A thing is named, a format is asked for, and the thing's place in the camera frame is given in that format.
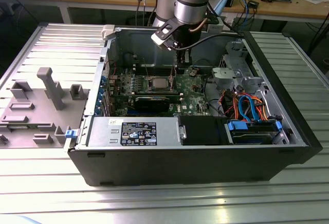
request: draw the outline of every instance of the metal slotted surface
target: metal slotted surface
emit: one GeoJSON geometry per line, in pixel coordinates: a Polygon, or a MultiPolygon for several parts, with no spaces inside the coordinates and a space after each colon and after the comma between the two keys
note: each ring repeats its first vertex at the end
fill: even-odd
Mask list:
{"type": "Polygon", "coordinates": [[[25,80],[32,88],[45,88],[36,77],[40,67],[51,67],[52,78],[62,88],[81,84],[90,89],[99,59],[102,40],[101,25],[48,24],[38,27],[17,56],[16,66],[10,67],[10,77],[0,90],[0,115],[12,98],[9,90],[14,81],[25,80]]]}
{"type": "Polygon", "coordinates": [[[280,33],[252,32],[289,95],[323,147],[329,141],[327,78],[296,42],[280,33]]]}
{"type": "MultiPolygon", "coordinates": [[[[299,98],[296,84],[285,86],[299,98]]],[[[300,85],[326,94],[323,85],[315,86],[300,85]]],[[[322,109],[312,110],[305,114],[313,117],[308,121],[319,121],[322,109]]],[[[270,182],[252,183],[91,187],[63,149],[0,150],[0,212],[41,223],[328,223],[328,131],[315,133],[324,147],[318,155],[270,182]]]]}

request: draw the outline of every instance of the workbench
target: workbench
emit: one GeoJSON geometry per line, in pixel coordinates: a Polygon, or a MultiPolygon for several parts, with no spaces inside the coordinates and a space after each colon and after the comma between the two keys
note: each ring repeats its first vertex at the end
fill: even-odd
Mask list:
{"type": "MultiPolygon", "coordinates": [[[[266,3],[261,0],[255,18],[263,20],[295,21],[295,22],[322,22],[328,11],[327,3],[312,4],[305,0],[293,0],[291,3],[273,2],[266,3]]],[[[0,3],[12,4],[15,0],[0,0],[0,3]]],[[[94,8],[112,10],[136,11],[137,0],[20,0],[23,4],[42,6],[56,6],[60,9],[64,23],[72,23],[68,8],[94,8]]],[[[155,0],[146,0],[146,11],[152,11],[155,0]]],[[[234,0],[232,7],[225,7],[222,16],[231,23],[233,19],[243,13],[239,0],[234,0]]]]}

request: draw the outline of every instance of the warning label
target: warning label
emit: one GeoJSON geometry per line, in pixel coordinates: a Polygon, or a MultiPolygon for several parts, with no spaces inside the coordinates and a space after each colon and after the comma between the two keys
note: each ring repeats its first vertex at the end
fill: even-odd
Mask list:
{"type": "Polygon", "coordinates": [[[157,145],[155,122],[124,122],[121,131],[123,146],[157,145]]]}

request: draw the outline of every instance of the table leg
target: table leg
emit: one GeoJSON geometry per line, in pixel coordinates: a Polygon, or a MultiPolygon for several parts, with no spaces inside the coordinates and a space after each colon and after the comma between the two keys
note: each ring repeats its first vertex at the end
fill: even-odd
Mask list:
{"type": "Polygon", "coordinates": [[[14,15],[14,11],[11,8],[11,3],[1,3],[0,2],[0,6],[1,8],[3,8],[6,12],[8,12],[9,15],[14,15]]]}
{"type": "Polygon", "coordinates": [[[260,31],[264,32],[282,32],[288,21],[264,20],[260,31]]]}
{"type": "Polygon", "coordinates": [[[101,9],[102,25],[106,25],[105,10],[101,9]]]}
{"type": "Polygon", "coordinates": [[[58,7],[61,11],[63,22],[66,24],[72,24],[71,15],[68,12],[68,6],[60,4],[60,5],[58,5],[58,7]]]}

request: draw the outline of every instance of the chip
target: chip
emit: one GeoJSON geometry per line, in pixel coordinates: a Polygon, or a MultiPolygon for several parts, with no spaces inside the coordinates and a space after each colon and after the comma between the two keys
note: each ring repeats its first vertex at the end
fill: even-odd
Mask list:
{"type": "Polygon", "coordinates": [[[153,89],[167,89],[168,80],[165,78],[153,78],[152,87],[153,87],[153,89]]]}

